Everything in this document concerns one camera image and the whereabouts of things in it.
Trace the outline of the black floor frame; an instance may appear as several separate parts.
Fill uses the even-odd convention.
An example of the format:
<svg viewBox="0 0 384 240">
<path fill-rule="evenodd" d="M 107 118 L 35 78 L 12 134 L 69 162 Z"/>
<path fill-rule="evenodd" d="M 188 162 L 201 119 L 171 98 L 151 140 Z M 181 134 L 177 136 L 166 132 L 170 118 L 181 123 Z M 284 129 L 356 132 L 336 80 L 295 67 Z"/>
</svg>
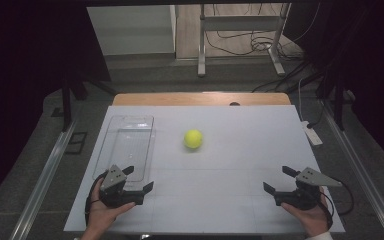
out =
<svg viewBox="0 0 384 240">
<path fill-rule="evenodd" d="M 74 132 L 65 149 L 68 155 L 79 155 L 82 153 L 87 138 L 86 132 Z"/>
</svg>

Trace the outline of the white power strip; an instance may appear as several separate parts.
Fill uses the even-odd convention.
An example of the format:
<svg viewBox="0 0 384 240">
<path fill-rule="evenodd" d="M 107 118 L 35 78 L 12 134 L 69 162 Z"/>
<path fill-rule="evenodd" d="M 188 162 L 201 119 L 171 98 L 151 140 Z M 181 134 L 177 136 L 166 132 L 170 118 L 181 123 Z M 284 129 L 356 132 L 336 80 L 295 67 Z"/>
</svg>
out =
<svg viewBox="0 0 384 240">
<path fill-rule="evenodd" d="M 302 128 L 312 146 L 319 146 L 323 144 L 323 141 L 321 138 L 318 136 L 316 131 L 313 128 L 309 127 L 309 122 L 308 121 L 302 121 Z"/>
</svg>

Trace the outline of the yellow tennis ball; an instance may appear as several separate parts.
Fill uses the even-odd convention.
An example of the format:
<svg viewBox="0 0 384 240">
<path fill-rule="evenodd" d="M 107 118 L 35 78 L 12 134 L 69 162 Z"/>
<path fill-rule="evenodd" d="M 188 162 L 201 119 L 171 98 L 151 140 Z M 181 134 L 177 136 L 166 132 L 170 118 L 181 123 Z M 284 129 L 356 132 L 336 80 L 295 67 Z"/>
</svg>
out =
<svg viewBox="0 0 384 240">
<path fill-rule="evenodd" d="M 184 135 L 184 144 L 186 147 L 196 149 L 201 146 L 203 135 L 199 130 L 188 130 Z"/>
</svg>

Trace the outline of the dark curtain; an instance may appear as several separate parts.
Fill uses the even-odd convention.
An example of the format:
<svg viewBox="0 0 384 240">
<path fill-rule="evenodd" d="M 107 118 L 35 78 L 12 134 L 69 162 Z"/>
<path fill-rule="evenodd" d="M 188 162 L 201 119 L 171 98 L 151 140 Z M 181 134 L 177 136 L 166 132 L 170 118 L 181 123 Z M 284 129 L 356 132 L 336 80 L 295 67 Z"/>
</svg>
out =
<svg viewBox="0 0 384 240">
<path fill-rule="evenodd" d="M 294 2 L 284 35 L 327 72 L 318 96 L 351 91 L 352 110 L 384 150 L 384 0 Z"/>
<path fill-rule="evenodd" d="M 48 0 L 0 0 L 0 185 L 43 112 L 65 85 L 110 75 L 86 6 Z"/>
</svg>

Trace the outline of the black stand leg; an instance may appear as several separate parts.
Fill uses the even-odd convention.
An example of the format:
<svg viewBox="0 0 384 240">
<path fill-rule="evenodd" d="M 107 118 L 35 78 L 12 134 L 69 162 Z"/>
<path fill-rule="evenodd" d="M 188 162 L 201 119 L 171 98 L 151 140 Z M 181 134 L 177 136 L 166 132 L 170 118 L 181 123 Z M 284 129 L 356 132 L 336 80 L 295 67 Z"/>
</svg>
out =
<svg viewBox="0 0 384 240">
<path fill-rule="evenodd" d="M 62 100 L 63 100 L 63 128 L 62 131 L 66 132 L 72 122 L 71 113 L 71 94 L 77 100 L 85 100 L 88 96 L 87 90 L 82 81 L 64 77 L 62 80 Z"/>
<path fill-rule="evenodd" d="M 333 119 L 340 130 L 344 130 L 343 126 L 343 104 L 344 100 L 344 81 L 341 77 L 329 77 L 325 75 L 319 87 L 316 90 L 318 99 L 326 100 L 331 92 L 334 92 L 333 100 Z"/>
</svg>

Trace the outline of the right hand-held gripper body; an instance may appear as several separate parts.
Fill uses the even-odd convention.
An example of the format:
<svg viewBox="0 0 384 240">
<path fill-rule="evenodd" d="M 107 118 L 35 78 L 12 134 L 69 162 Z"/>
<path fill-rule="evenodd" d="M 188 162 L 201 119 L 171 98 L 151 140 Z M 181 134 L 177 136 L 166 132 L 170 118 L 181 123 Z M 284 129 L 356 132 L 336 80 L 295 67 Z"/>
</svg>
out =
<svg viewBox="0 0 384 240">
<path fill-rule="evenodd" d="M 275 191 L 273 197 L 277 206 L 288 203 L 300 210 L 310 210 L 317 205 L 320 200 L 320 187 L 331 186 L 341 187 L 342 183 L 332 177 L 322 174 L 310 167 L 298 171 L 295 184 L 296 189 L 292 192 Z"/>
</svg>

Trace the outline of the white cabinet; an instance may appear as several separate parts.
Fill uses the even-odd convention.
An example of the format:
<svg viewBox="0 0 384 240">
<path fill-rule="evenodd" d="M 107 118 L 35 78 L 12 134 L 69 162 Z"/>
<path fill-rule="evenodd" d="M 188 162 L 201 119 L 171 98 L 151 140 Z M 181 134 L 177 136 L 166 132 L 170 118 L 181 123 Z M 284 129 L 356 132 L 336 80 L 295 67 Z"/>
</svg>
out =
<svg viewBox="0 0 384 240">
<path fill-rule="evenodd" d="M 88 7 L 104 55 L 175 52 L 174 5 Z"/>
</svg>

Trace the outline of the person's right hand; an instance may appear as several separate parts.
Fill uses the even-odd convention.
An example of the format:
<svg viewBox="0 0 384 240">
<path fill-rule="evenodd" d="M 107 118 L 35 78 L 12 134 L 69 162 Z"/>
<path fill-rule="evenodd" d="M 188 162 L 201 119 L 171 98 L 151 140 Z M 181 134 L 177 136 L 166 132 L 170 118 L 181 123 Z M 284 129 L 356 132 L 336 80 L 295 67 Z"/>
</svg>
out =
<svg viewBox="0 0 384 240">
<path fill-rule="evenodd" d="M 306 233 L 305 239 L 329 232 L 328 219 L 322 207 L 316 206 L 310 210 L 300 210 L 288 203 L 282 203 L 281 207 L 298 219 Z"/>
</svg>

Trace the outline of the person's left hand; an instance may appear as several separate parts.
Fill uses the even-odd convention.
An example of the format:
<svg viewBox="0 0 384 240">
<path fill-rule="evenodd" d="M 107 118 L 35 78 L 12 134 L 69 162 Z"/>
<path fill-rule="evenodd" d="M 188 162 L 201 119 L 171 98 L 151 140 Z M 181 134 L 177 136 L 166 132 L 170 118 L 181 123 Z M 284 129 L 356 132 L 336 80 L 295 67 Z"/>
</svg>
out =
<svg viewBox="0 0 384 240">
<path fill-rule="evenodd" d="M 135 203 L 131 202 L 118 208 L 108 208 L 100 200 L 99 190 L 102 182 L 102 179 L 97 182 L 91 197 L 87 231 L 93 233 L 94 235 L 103 234 L 119 215 L 126 213 L 135 206 Z"/>
</svg>

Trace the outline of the clear plastic tray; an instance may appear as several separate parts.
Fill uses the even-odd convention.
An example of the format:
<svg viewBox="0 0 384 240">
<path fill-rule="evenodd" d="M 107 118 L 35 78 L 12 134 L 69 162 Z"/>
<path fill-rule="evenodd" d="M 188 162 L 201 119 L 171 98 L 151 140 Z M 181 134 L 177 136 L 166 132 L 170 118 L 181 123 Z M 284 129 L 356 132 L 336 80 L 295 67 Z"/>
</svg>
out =
<svg viewBox="0 0 384 240">
<path fill-rule="evenodd" d="M 154 117 L 149 115 L 116 115 L 110 118 L 104 140 L 98 151 L 93 178 L 96 179 L 112 165 L 120 169 L 133 166 L 127 176 L 131 185 L 148 180 L 154 141 Z"/>
</svg>

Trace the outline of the aluminium floor rail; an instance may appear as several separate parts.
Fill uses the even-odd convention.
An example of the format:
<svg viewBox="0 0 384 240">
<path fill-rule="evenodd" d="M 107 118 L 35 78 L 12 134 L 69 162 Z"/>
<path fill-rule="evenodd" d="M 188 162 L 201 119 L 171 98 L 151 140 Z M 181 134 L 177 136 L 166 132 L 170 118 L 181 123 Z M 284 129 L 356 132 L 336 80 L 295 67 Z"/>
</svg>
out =
<svg viewBox="0 0 384 240">
<path fill-rule="evenodd" d="M 27 239 L 76 125 L 77 120 L 73 120 L 59 134 L 9 240 Z"/>
<path fill-rule="evenodd" d="M 378 220 L 380 221 L 384 229 L 384 198 L 381 196 L 380 191 L 375 186 L 375 183 L 371 179 L 369 173 L 361 162 L 361 158 L 349 140 L 347 134 L 334 120 L 333 110 L 331 107 L 322 103 L 324 107 L 324 116 L 327 119 L 330 128 L 333 131 L 342 151 L 344 152 L 346 159 L 348 160 L 361 188 L 363 189 L 367 199 L 369 200 Z"/>
</svg>

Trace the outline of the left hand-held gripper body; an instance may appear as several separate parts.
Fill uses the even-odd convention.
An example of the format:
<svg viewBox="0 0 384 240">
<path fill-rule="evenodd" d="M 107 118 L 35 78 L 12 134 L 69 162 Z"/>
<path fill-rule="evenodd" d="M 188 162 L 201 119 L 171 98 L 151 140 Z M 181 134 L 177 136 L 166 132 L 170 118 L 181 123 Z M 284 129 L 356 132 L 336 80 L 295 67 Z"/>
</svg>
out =
<svg viewBox="0 0 384 240">
<path fill-rule="evenodd" d="M 104 180 L 100 186 L 100 200 L 109 208 L 118 208 L 124 204 L 134 202 L 142 205 L 145 194 L 141 191 L 127 191 L 124 186 L 127 176 L 117 165 L 112 165 L 105 172 Z"/>
</svg>

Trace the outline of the person's white right sleeve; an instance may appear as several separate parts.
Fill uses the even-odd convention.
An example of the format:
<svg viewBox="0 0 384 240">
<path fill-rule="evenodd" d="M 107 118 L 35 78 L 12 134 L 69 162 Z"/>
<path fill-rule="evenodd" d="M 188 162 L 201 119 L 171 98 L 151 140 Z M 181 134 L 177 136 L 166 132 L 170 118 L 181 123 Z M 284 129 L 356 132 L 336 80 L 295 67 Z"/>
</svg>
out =
<svg viewBox="0 0 384 240">
<path fill-rule="evenodd" d="M 313 237 L 308 237 L 305 240 L 333 240 L 333 238 L 330 232 L 324 232 Z"/>
</svg>

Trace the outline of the wooden table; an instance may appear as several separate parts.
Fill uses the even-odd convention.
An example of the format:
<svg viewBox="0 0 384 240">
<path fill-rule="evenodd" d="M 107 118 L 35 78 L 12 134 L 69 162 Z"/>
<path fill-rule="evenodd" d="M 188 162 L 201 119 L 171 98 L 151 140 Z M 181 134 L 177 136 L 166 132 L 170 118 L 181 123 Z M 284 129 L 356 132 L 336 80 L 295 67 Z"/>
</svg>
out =
<svg viewBox="0 0 384 240">
<path fill-rule="evenodd" d="M 125 93 L 114 97 L 113 106 L 254 106 L 290 105 L 284 93 Z"/>
</svg>

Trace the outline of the grey metal stand frame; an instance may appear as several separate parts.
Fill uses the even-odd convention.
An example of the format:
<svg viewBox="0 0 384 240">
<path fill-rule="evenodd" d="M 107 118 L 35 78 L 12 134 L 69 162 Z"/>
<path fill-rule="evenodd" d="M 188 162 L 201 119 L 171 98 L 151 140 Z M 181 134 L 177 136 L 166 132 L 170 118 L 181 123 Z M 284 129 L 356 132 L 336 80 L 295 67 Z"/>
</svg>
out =
<svg viewBox="0 0 384 240">
<path fill-rule="evenodd" d="M 284 76 L 285 70 L 280 62 L 278 49 L 290 4 L 284 3 L 278 16 L 206 16 L 204 5 L 200 5 L 200 42 L 198 54 L 198 76 L 206 74 L 204 37 L 207 31 L 274 31 L 273 42 L 267 50 L 278 76 Z"/>
</svg>

